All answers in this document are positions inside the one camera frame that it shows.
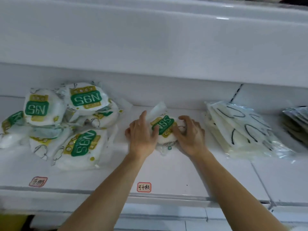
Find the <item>hand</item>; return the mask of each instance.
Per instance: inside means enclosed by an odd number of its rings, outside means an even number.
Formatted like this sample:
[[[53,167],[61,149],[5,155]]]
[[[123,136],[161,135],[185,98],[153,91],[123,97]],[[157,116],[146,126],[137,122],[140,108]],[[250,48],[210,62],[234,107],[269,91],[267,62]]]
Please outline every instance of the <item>hand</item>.
[[[179,119],[186,122],[186,135],[180,132],[177,125],[172,127],[172,131],[183,150],[189,156],[198,156],[208,152],[205,146],[205,131],[201,128],[200,123],[190,119],[189,116],[179,116]]]
[[[125,136],[130,140],[129,154],[139,159],[147,158],[155,149],[158,139],[159,126],[156,125],[152,135],[145,121],[147,111],[143,111],[138,120],[129,124]]]

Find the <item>red-bordered label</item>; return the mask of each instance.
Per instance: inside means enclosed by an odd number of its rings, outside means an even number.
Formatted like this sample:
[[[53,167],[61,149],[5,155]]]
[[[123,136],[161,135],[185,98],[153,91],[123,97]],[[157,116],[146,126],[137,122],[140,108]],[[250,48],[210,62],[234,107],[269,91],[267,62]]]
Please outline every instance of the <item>red-bordered label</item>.
[[[150,193],[152,190],[152,185],[149,182],[139,182],[137,184],[137,191],[141,193]]]
[[[29,183],[29,186],[42,187],[47,182],[48,177],[34,177]]]

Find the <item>plastic bag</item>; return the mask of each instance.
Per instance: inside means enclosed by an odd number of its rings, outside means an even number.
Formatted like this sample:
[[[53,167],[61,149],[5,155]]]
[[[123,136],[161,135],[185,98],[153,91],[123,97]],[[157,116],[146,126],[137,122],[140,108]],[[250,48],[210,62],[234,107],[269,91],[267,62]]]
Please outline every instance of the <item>plastic bag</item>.
[[[289,135],[308,147],[308,107],[284,110],[282,124]]]
[[[205,123],[231,158],[285,158],[294,152],[283,145],[263,118],[246,107],[228,102],[206,103]]]
[[[72,135],[71,127],[63,124],[62,127],[54,129],[36,128],[29,137],[31,151],[40,158],[47,160],[53,158],[56,151]]]
[[[98,86],[79,82],[64,85],[57,90],[67,105],[68,122],[74,122],[79,116],[87,116],[109,104],[107,94]]]
[[[66,106],[53,90],[34,89],[26,95],[25,120],[34,126],[57,126],[62,122]]]
[[[146,116],[149,128],[152,132],[159,125],[159,136],[156,149],[165,155],[176,144],[176,137],[172,132],[172,126],[178,125],[181,132],[186,131],[186,123],[183,120],[167,115],[167,107],[164,102],[156,105]]]
[[[25,122],[23,111],[16,112],[5,119],[0,129],[0,148],[8,148],[20,144],[31,131]]]
[[[92,115],[87,116],[88,121],[94,128],[108,128],[114,125],[120,118],[122,118],[126,113],[132,108],[132,104],[123,98],[120,98],[107,86],[103,85],[101,82],[93,82],[97,87],[102,88],[108,94],[109,104],[102,109],[99,109]]]
[[[99,168],[101,156],[103,162],[108,162],[111,157],[110,146],[117,131],[115,125],[109,139],[107,130],[102,129],[88,129],[69,137],[58,149],[52,165],[62,170]]]

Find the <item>forearm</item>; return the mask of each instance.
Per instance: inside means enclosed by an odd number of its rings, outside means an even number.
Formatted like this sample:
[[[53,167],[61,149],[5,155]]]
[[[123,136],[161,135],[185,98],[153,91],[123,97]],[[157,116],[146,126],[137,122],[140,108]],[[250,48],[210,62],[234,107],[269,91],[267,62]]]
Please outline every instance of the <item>forearm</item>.
[[[286,230],[208,150],[193,161],[204,176],[233,231]]]
[[[59,231],[113,230],[143,162],[128,154]]]

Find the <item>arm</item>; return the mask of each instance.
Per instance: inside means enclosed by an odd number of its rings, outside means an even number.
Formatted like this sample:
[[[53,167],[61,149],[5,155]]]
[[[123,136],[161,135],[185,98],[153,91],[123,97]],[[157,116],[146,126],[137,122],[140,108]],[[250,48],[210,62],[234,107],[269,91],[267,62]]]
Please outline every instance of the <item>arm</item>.
[[[113,230],[142,164],[157,143],[158,126],[151,136],[145,116],[146,111],[125,131],[131,143],[123,162],[65,221],[59,231]]]
[[[181,147],[205,178],[233,231],[287,231],[255,197],[250,194],[213,156],[205,146],[205,131],[188,116],[187,133],[173,127]]]

